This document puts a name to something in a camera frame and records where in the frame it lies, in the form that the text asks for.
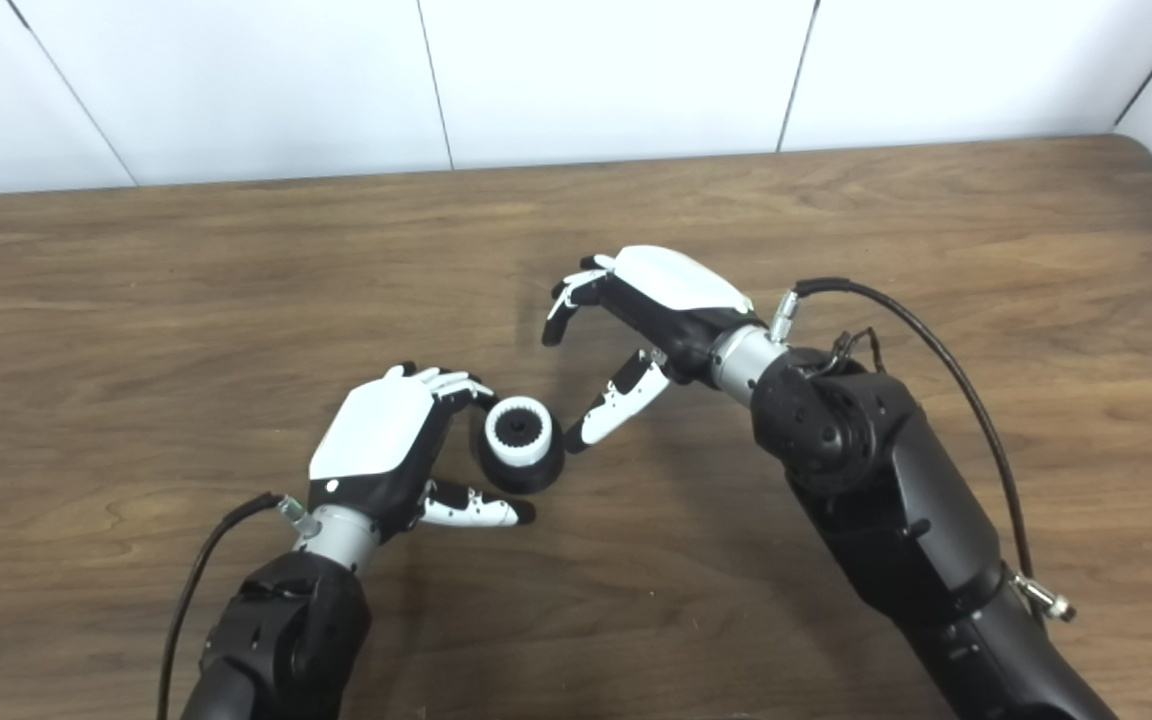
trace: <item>metal connector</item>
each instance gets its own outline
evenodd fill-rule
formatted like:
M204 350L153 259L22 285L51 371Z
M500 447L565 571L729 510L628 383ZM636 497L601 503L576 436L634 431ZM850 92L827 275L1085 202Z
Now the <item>metal connector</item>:
M1030 579L1020 573L1013 573L1011 588L1016 588L1016 592L1029 598L1029 600L1038 602L1038 606L1043 609L1043 615L1053 620L1062 620L1069 623L1069 621L1074 620L1075 615L1078 615L1078 611L1070 605L1068 597L1049 591L1049 589L1039 584L1038 579Z
M282 502L278 503L278 510L283 515L283 518L287 518L288 523L291 523L291 528L302 538L310 539L323 529L323 524L314 516L308 514L305 506L301 505L294 497L283 495Z
M794 325L794 316L799 311L799 294L787 291L781 297L781 304L776 305L776 312L772 316L772 325L767 328L767 340L776 344L785 344L790 336L790 327Z

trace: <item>black cable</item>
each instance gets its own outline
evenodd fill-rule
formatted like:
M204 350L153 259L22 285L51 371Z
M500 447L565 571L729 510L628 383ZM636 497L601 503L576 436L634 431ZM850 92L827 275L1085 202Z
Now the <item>black cable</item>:
M194 599L194 591L198 586L198 579L202 578L202 569L205 568L207 559L211 558L211 551L217 550L220 538L225 533L228 533L234 525L242 523L243 520L251 518L257 511L273 509L273 507L276 507L282 501L282 495L273 495L273 493L266 492L251 498L251 500L238 507L234 507L233 510L225 514L223 518L220 518L220 524L215 525L214 530L211 530L211 535L207 536L207 539L202 543L202 547L198 548L198 556L194 561L194 568L189 569L189 577L185 578L184 588L180 589L177 608L172 614L172 624L168 626L168 639L166 639L162 646L162 669L159 673L159 712L157 712L157 720L168 720L168 694L172 691L172 662L180 637L180 626L184 623L184 614L189 609L189 601Z
M950 350L945 347L940 338L937 338L937 334L932 333L932 328L923 324L918 319L918 316L910 313L909 309L905 309L900 302L893 300L892 296L884 295L884 293L874 290L872 287L852 282L847 278L813 278L808 281L799 281L794 286L794 291L798 293L799 297L814 295L814 293L819 291L851 291L856 293L856 295L867 297L877 302L877 304L886 306L897 318L904 320L905 325L909 325L910 329L914 329L914 333L918 334L918 338L923 338L923 342L932 348L932 353L937 357L940 357L941 363L954 376L954 381L958 382L963 395L968 397L968 404L972 407L972 414L980 424L984 439L990 444L990 452L992 452L993 461L998 465L998 477L1002 480L1002 495L1007 500L1007 515L1010 515L1011 518L1011 533L1016 537L1016 556L1018 556L1020 561L1020 573L1024 574L1028 578L1033 578L1034 561L1029 553L1025 515L1020 507L1020 492L1016 488L1016 478L1011 475L1011 464L1007 461L1006 450L1002 448L1002 439L998 437L998 430L993 427L993 420L990 419L988 411L984 409L984 402L980 401L980 396L977 395L977 391L972 387L972 381L969 381L967 373L963 372L963 366L958 364L958 361L954 359L954 355L950 355ZM1046 624L1043 622L1043 607L1038 605L1038 601L1029 601L1029 612L1030 615L1034 616L1034 623L1039 626L1039 629L1046 632Z

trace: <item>robotic arm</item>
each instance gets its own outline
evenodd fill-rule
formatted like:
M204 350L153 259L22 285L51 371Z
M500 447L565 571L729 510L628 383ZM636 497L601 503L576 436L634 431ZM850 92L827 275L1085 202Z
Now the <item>robotic arm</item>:
M554 288L541 341L562 341L579 306L602 305L653 348L636 353L568 430L585 450L670 381L721 389L753 418L861 600L889 617L963 720L1115 720L1062 659L1025 600L1070 620L1064 598L1013 571L998 533L896 378L786 343L799 296L771 328L712 270L662 247L596 255ZM824 281L844 283L841 279Z
M225 607L184 720L338 719L371 626L361 578L380 546L420 521L535 518L528 502L430 479L452 416L495 402L469 373L410 364L349 393L310 461L310 511L290 497L278 502L297 532L291 552L248 575ZM165 705L164 685L160 719Z

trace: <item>wood grain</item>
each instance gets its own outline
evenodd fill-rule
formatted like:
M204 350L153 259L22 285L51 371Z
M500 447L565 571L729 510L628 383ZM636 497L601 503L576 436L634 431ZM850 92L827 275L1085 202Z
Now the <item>wood grain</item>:
M150 717L197 544L243 498L303 492L338 402L394 361L579 414L637 344L590 311L540 347L548 289L628 243L764 313L849 274L922 314L1005 433L1039 574L1079 605L1056 643L1152 720L1152 160L1116 137L0 196L0 720ZM937 361L858 300L801 318L804 343L877 326L1005 526ZM468 432L439 470L482 485ZM718 393L667 393L536 502L531 528L385 547L343 717L948 717ZM289 539L256 520L218 551L175 707Z

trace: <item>white gear ring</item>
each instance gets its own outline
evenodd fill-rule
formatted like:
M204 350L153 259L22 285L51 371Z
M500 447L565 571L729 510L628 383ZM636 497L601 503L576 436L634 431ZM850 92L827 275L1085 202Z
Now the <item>white gear ring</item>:
M528 414L532 414L536 418L540 419L540 433L530 444L513 447L507 445L503 439L500 439L500 435L497 433L497 424L500 420L500 416L510 410L525 410ZM538 464L545 457L545 452L550 450L550 444L553 442L554 424L550 420L550 409L533 397L505 397L502 401L497 402L485 423L488 447L492 448L493 454L500 461L511 468L526 468Z

